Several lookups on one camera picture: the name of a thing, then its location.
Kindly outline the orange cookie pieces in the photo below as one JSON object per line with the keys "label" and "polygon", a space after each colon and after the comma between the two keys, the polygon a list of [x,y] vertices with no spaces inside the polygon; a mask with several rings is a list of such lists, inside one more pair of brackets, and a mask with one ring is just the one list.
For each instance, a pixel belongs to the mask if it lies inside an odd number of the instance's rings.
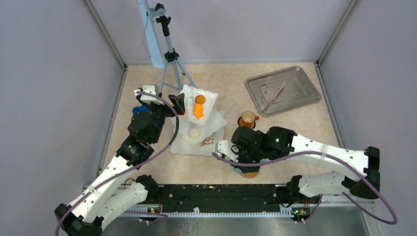
{"label": "orange cookie pieces", "polygon": [[203,105],[200,103],[196,103],[193,108],[193,115],[196,117],[197,120],[200,120],[202,117],[204,117],[204,109]]}

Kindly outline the white round bun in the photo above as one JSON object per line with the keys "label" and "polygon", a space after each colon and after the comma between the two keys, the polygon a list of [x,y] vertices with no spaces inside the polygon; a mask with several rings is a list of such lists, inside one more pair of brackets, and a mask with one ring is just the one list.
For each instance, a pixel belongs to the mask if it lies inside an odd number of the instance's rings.
{"label": "white round bun", "polygon": [[200,132],[200,129],[199,128],[197,128],[197,127],[191,127],[188,130],[187,135],[188,135],[189,139],[194,140],[194,141],[198,141],[200,139],[201,132]]}

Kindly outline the woven rattan coaster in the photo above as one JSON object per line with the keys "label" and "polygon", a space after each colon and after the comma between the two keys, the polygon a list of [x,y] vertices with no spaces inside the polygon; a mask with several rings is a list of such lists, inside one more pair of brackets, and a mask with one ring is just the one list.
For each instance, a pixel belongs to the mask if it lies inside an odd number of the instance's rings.
{"label": "woven rattan coaster", "polygon": [[240,175],[244,178],[254,178],[258,174],[259,174],[259,172],[247,172],[247,173],[243,173],[243,174],[240,174]]}

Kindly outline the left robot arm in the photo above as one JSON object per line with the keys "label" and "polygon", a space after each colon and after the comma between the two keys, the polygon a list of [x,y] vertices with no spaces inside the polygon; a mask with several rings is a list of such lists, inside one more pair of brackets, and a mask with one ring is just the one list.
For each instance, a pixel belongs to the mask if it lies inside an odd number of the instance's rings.
{"label": "left robot arm", "polygon": [[58,224],[55,235],[64,231],[69,236],[100,236],[116,218],[137,203],[152,203],[157,199],[157,183],[151,176],[141,176],[134,183],[115,194],[130,175],[163,154],[176,139],[176,127],[170,141],[155,152],[153,144],[159,141],[166,118],[185,114],[183,93],[169,95],[151,94],[141,89],[135,91],[137,100],[147,111],[135,113],[128,126],[129,135],[102,173],[73,201],[60,204],[55,209]]}

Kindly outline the round orange cookie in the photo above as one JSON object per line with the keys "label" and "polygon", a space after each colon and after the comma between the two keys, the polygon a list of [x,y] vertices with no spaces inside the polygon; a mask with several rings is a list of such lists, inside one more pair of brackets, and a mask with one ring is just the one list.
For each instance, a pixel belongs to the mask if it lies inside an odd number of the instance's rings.
{"label": "round orange cookie", "polygon": [[195,103],[203,105],[206,102],[206,98],[204,95],[197,95],[195,97]]}

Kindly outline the small white decorated cake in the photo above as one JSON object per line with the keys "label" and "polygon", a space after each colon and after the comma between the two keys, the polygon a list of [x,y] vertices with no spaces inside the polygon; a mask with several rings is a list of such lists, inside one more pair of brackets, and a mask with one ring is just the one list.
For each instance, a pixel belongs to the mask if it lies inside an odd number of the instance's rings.
{"label": "small white decorated cake", "polygon": [[201,142],[201,146],[210,145],[214,143],[215,143],[215,138],[212,135],[210,135]]}

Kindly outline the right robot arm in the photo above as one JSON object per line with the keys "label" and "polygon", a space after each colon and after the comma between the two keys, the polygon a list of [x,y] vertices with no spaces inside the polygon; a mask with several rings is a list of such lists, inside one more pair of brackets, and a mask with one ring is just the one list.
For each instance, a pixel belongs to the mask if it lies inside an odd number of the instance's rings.
{"label": "right robot arm", "polygon": [[301,203],[320,194],[350,193],[363,199],[378,199],[380,151],[343,149],[316,142],[293,130],[271,127],[266,133],[238,127],[230,141],[221,141],[217,150],[236,162],[241,174],[255,172],[262,162],[294,160],[329,170],[319,175],[293,176],[286,184],[289,198]]}

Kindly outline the light blue mug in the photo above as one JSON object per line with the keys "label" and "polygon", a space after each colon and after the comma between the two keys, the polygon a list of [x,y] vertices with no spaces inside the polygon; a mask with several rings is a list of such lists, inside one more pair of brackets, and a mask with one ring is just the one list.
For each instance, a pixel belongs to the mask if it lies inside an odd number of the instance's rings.
{"label": "light blue mug", "polygon": [[[256,161],[256,160],[244,160],[243,162],[239,162],[240,164],[259,164],[262,162],[268,162],[269,159],[264,159],[261,161]],[[259,172],[261,166],[251,166],[251,167],[244,167],[244,166],[236,166],[236,165],[230,165],[231,168],[237,172],[238,174],[243,174],[243,173],[247,173],[247,172]]]}

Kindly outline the white tiered pillow stand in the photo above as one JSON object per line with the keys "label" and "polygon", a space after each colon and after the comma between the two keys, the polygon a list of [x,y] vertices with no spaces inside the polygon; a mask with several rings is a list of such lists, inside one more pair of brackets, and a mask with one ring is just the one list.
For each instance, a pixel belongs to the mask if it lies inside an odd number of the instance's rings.
{"label": "white tiered pillow stand", "polygon": [[179,131],[170,153],[210,156],[224,138],[226,112],[215,107],[217,93],[184,85],[185,114],[179,116]]}

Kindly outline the pink handled tongs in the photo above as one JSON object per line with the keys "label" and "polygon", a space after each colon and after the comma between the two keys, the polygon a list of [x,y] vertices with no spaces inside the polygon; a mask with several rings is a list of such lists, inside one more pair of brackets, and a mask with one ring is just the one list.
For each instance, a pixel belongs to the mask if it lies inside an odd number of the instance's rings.
{"label": "pink handled tongs", "polygon": [[269,106],[278,98],[278,96],[282,93],[282,91],[284,90],[285,86],[286,86],[286,81],[284,81],[281,85],[281,88],[274,93],[273,97],[271,99],[267,99],[266,95],[267,93],[267,89],[269,87],[269,81],[271,80],[272,76],[269,76],[267,79],[267,82],[265,84],[265,88],[262,92],[262,96],[261,96],[261,105],[264,105],[264,107],[261,109],[261,113],[264,113],[267,111],[267,109],[269,108]]}

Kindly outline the orange brown cup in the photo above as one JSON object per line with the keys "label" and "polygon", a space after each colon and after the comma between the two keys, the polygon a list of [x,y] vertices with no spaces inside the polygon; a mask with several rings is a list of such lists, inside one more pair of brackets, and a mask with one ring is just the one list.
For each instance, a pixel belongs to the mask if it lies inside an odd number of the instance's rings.
{"label": "orange brown cup", "polygon": [[245,111],[242,113],[241,117],[246,122],[252,122],[253,120],[259,120],[259,116],[256,116],[252,111]]}

